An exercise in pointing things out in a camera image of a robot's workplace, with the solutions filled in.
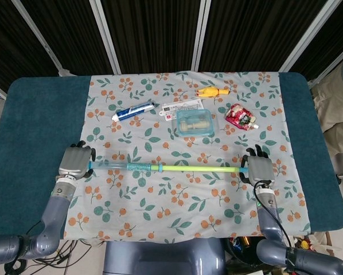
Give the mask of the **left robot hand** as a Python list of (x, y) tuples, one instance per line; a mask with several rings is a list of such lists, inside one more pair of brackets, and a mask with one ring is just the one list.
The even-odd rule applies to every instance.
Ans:
[(81, 178), (89, 178), (93, 174), (93, 169), (90, 168), (90, 162), (96, 159), (96, 150), (85, 145), (85, 141), (81, 140), (77, 144), (73, 143), (68, 147), (63, 155), (59, 166), (60, 176), (72, 176), (76, 180)]

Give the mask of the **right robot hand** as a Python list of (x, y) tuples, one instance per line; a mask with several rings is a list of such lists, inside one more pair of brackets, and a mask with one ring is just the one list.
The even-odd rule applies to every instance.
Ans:
[(255, 148), (247, 148), (246, 151), (248, 155), (244, 155), (241, 158), (239, 169), (241, 182), (252, 186), (259, 182), (272, 187), (275, 178), (272, 161), (268, 154), (258, 144), (255, 145)]

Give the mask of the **green blue toy pump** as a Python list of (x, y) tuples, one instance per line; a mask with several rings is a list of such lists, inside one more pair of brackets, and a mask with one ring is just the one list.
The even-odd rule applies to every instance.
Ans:
[(216, 167), (216, 166), (172, 166), (150, 163), (111, 163), (111, 162), (93, 162), (88, 164), (89, 169), (93, 170), (128, 170), (128, 171), (192, 171), (192, 172), (248, 172), (247, 167)]

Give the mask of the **teal table mat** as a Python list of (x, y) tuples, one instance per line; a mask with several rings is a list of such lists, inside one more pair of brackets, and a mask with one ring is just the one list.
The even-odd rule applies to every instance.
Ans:
[[(326, 151), (306, 79), (281, 73), (294, 160), (312, 231), (343, 228), (343, 198)], [(22, 77), (0, 118), (0, 235), (39, 221), (65, 149), (80, 139), (90, 76)]]

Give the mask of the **red drink pouch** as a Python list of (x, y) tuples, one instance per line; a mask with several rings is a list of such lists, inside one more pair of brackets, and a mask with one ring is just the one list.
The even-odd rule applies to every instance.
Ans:
[(256, 123), (256, 117), (240, 104), (234, 104), (230, 107), (225, 114), (225, 120), (238, 129), (245, 131), (259, 128)]

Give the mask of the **floral grey tablecloth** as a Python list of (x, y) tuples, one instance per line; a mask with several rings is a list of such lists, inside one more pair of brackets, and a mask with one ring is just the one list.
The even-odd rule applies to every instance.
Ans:
[[(204, 98), (214, 134), (180, 136), (159, 115), (163, 104), (196, 96), (199, 89), (229, 89)], [(158, 109), (114, 122), (117, 112), (151, 100)], [(255, 117), (258, 129), (225, 120), (234, 104)], [(303, 188), (291, 148), (277, 72), (124, 74), (92, 76), (81, 139), (98, 162), (237, 167), (258, 144), (272, 160), (273, 191), (289, 235), (310, 233)], [(253, 188), (235, 172), (95, 170), (78, 182), (64, 238), (175, 243), (260, 233)]]

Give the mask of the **blue white toothpaste tube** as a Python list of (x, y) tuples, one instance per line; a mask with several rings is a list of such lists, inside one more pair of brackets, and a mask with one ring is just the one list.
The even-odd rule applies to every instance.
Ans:
[(122, 111), (116, 112), (112, 116), (111, 119), (114, 122), (122, 121), (128, 118), (134, 117), (136, 115), (139, 115), (141, 113), (149, 112), (153, 110), (154, 108), (155, 108), (155, 103), (153, 101), (147, 101), (145, 103), (134, 105)]

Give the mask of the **clear blue plastic box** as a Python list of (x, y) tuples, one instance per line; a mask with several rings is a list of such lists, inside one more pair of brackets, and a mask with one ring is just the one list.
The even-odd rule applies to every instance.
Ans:
[(180, 136), (209, 136), (214, 134), (212, 114), (207, 109), (180, 110), (176, 113), (177, 133)]

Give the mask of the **yellow rubber chicken toy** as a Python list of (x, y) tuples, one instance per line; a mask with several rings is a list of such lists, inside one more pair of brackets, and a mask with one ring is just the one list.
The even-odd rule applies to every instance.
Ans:
[(205, 87), (199, 89), (196, 93), (198, 97), (216, 97), (219, 95), (228, 95), (229, 89), (219, 89), (216, 87)]

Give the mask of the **white label card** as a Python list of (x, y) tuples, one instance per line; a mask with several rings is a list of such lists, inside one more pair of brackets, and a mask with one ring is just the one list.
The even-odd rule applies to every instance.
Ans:
[(159, 111), (159, 115), (163, 116), (166, 121), (171, 121), (176, 119), (177, 111), (193, 109), (204, 109), (201, 99), (192, 98), (189, 100), (163, 104)]

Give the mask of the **beige fabric pile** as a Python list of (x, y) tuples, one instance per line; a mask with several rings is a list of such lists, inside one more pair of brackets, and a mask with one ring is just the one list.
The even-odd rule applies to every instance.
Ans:
[(343, 78), (340, 63), (312, 87), (314, 106), (330, 156), (343, 153)]

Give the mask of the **grey robot torso base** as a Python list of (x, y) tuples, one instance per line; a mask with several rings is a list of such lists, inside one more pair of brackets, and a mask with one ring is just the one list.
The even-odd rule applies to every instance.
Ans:
[(220, 239), (107, 242), (102, 275), (226, 275)]

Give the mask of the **black folding screen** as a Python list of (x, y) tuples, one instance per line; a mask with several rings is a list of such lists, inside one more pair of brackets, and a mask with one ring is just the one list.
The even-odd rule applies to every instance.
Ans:
[[(113, 74), (89, 0), (20, 0), (63, 68)], [(279, 71), (328, 0), (211, 0), (200, 72)], [(122, 73), (192, 67), (201, 0), (100, 0)], [(316, 78), (343, 51), (343, 0), (291, 67)], [(12, 0), (0, 0), (0, 88), (58, 69)]]

